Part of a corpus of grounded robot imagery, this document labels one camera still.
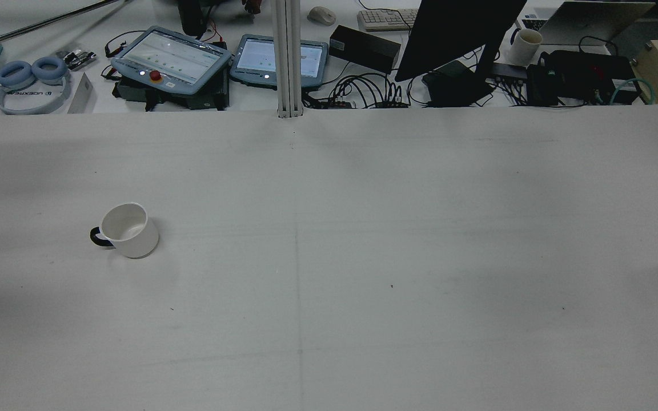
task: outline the tablet screen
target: tablet screen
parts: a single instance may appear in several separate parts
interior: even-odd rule
[[[238,68],[276,72],[276,55],[272,41],[248,39],[243,47],[243,54],[238,61]],[[301,45],[301,75],[316,77],[319,75],[322,48]]]
[[[220,55],[152,31],[123,58],[194,84],[219,60]]]

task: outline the headphones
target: headphones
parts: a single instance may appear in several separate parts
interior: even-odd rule
[[[36,81],[50,86],[61,86],[60,96],[38,107],[13,110],[5,107],[5,97],[13,91],[28,88]],[[60,107],[70,96],[70,70],[62,58],[38,58],[33,65],[17,60],[0,68],[0,110],[5,114],[49,114]]]

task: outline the green cable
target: green cable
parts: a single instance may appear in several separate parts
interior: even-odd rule
[[[619,90],[624,88],[624,86],[626,86],[627,84],[633,83],[634,81],[638,81],[639,83],[644,83],[645,85],[647,85],[649,89],[649,93],[651,94],[647,104],[653,104],[653,101],[655,100],[655,95],[653,94],[653,87],[651,86],[651,83],[649,81],[644,80],[643,78],[629,78],[629,80],[624,81],[623,83],[619,84],[618,87],[616,87],[616,90],[614,90],[613,94],[611,94],[611,100],[608,102],[608,105],[613,104],[613,101],[614,99],[616,99],[616,94],[619,93]]]

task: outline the black monitor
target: black monitor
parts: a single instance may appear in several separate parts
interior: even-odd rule
[[[491,92],[486,78],[504,34],[525,3],[527,0],[422,0],[395,80],[434,72],[423,82],[435,105],[473,104]],[[473,72],[460,62],[446,65],[482,46]]]

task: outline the keyboard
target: keyboard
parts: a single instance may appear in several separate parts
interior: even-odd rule
[[[360,10],[357,23],[365,31],[410,30],[417,13],[418,9]]]
[[[543,26],[545,26],[545,23],[548,21],[541,19],[541,18],[535,18],[535,19],[527,19],[523,18],[522,19],[522,24],[524,24],[525,29],[532,29],[535,31],[540,31]]]

